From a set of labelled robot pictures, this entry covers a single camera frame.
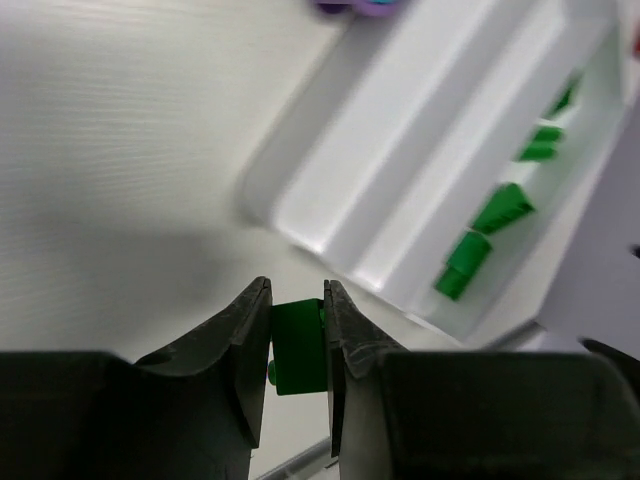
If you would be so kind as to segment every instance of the green block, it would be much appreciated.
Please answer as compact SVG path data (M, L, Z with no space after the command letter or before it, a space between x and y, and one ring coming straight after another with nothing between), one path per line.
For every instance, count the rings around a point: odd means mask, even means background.
M447 267L433 285L438 292L449 297L451 300L458 300L473 277L464 275L455 268Z
M559 142L564 138L564 129L543 125L536 131L532 142Z
M547 112L544 116L545 118L553 118L558 115L560 112L569 107L575 100L576 90L578 89L578 84L580 83L580 77L574 77L569 81L569 85L567 88L563 90L560 98L558 98L554 103L553 107Z
M491 244L478 232L467 232L447 259L447 265L466 277L473 277L491 252Z
M531 142L520 154L519 162L546 162L553 160L558 151L553 142Z
M278 395L327 391L322 301L302 300L271 308L274 366L270 381Z
M535 211L519 185L504 184L496 190L482 212L473 222L472 228L491 235Z

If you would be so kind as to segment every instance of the white container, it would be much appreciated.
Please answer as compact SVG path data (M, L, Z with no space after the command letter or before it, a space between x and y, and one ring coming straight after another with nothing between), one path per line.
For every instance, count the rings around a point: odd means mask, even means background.
M410 318L464 338L611 148L625 112L618 36L611 0L423 0L359 19L256 157L244 203ZM514 164L576 72L559 157ZM452 301L432 285L504 180L537 212L490 237Z

